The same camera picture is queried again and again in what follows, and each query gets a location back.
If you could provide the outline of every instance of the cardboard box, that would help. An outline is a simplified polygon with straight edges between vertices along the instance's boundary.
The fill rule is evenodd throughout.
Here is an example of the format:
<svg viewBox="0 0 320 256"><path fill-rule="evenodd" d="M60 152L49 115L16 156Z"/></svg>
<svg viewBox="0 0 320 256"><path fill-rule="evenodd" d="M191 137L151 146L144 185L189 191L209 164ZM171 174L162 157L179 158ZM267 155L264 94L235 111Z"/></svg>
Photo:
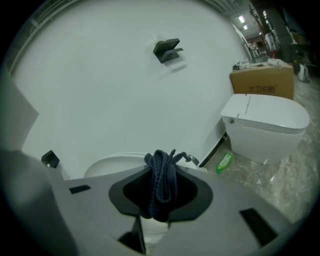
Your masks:
<svg viewBox="0 0 320 256"><path fill-rule="evenodd" d="M308 40L303 35L298 33L292 33L292 36L299 45L308 45Z"/></svg>
<svg viewBox="0 0 320 256"><path fill-rule="evenodd" d="M235 94L263 94L294 99L294 69L258 66L233 70L230 74Z"/></svg>

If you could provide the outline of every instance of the ceiling light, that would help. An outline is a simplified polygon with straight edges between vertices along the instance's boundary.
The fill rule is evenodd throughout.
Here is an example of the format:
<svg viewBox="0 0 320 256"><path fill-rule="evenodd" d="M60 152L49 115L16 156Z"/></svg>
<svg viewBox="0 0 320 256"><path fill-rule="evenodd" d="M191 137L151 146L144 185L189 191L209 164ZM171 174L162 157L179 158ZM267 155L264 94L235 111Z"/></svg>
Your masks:
<svg viewBox="0 0 320 256"><path fill-rule="evenodd" d="M245 18L242 15L239 17L239 20L241 23L245 23Z"/></svg>

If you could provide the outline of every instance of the toilet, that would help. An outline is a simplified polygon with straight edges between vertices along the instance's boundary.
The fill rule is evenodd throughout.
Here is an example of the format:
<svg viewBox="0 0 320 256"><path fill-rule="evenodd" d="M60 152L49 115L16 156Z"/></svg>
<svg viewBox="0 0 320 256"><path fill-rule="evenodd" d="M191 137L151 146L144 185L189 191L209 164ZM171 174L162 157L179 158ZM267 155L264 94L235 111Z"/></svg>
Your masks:
<svg viewBox="0 0 320 256"><path fill-rule="evenodd" d="M300 104L270 95L234 94L221 115L232 151L264 165L295 151L309 125Z"/></svg>
<svg viewBox="0 0 320 256"><path fill-rule="evenodd" d="M143 152L119 152L110 154L103 159L93 163L85 172L84 178L92 178L103 175L110 175L124 172L133 168L145 166L145 155ZM177 162L178 166L187 167L193 170L201 170L192 161L186 162L183 157ZM168 231L168 223L159 222L153 218L140 217L143 239L145 243L157 244Z"/></svg>

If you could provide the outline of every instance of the black hook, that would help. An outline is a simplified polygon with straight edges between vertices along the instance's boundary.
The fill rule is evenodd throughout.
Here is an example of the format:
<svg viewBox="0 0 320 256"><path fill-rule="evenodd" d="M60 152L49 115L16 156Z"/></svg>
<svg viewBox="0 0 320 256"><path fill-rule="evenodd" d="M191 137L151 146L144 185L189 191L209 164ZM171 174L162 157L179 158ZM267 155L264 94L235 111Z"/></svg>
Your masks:
<svg viewBox="0 0 320 256"><path fill-rule="evenodd" d="M41 162L44 163L45 165L49 164L49 167L51 168L57 168L60 160L56 156L56 154L52 150L50 150L48 153L45 153L41 157Z"/></svg>
<svg viewBox="0 0 320 256"><path fill-rule="evenodd" d="M154 55L161 63L179 58L177 52L183 51L182 48L175 49L180 40L178 38L159 41L153 50Z"/></svg>

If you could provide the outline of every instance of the black slot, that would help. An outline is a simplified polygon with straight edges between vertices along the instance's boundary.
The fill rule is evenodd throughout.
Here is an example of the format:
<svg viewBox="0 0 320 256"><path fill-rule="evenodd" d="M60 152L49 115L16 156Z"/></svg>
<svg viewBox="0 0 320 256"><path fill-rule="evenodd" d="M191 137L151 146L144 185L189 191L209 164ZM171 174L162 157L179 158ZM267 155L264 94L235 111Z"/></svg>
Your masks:
<svg viewBox="0 0 320 256"><path fill-rule="evenodd" d="M141 254L146 254L146 246L140 217L136 218L132 231L125 233L118 241Z"/></svg>
<svg viewBox="0 0 320 256"><path fill-rule="evenodd" d="M255 209L241 210L240 214L262 247L277 237L277 234Z"/></svg>
<svg viewBox="0 0 320 256"><path fill-rule="evenodd" d="M71 194L80 193L89 189L91 189L91 187L89 187L88 185L81 185L69 188Z"/></svg>

